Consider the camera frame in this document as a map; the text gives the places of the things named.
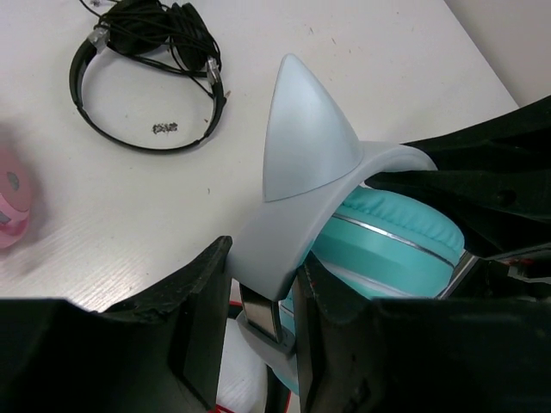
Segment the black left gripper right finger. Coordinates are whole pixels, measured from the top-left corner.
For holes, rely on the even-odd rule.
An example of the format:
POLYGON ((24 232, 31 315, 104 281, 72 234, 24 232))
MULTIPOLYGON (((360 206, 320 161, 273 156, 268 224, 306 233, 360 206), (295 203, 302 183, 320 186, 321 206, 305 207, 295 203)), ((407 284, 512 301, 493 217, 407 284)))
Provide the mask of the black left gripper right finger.
POLYGON ((547 412, 550 307, 365 299, 318 262, 296 273, 304 412, 547 412))

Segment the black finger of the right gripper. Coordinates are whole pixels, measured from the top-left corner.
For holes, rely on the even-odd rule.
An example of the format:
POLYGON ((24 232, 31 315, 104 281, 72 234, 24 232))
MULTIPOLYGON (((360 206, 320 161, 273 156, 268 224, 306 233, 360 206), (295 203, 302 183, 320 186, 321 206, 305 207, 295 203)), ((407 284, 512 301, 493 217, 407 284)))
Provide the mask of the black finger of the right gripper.
POLYGON ((367 185, 444 213, 478 257, 549 245, 549 98, 411 146, 427 154, 436 170, 379 173, 367 185))

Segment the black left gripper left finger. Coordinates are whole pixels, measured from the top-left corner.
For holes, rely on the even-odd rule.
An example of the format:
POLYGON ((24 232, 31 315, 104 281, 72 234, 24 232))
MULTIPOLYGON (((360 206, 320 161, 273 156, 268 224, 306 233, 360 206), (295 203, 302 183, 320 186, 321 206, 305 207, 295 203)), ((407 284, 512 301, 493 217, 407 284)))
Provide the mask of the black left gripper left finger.
POLYGON ((207 412, 216 404, 232 246, 106 311, 66 299, 1 302, 4 412, 207 412))

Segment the teal cat-ear headphones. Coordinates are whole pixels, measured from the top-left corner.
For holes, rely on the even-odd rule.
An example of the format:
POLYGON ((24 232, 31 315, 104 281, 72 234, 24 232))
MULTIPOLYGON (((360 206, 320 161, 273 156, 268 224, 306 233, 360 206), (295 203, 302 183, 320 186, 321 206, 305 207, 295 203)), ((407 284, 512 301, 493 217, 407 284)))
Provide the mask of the teal cat-ear headphones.
POLYGON ((457 278, 464 237, 431 206, 365 181, 379 172, 432 171, 416 149, 361 141, 321 82, 283 58, 263 155, 263 200, 228 256, 247 344, 291 392, 300 389, 292 285, 314 255, 361 296, 442 298, 457 278))

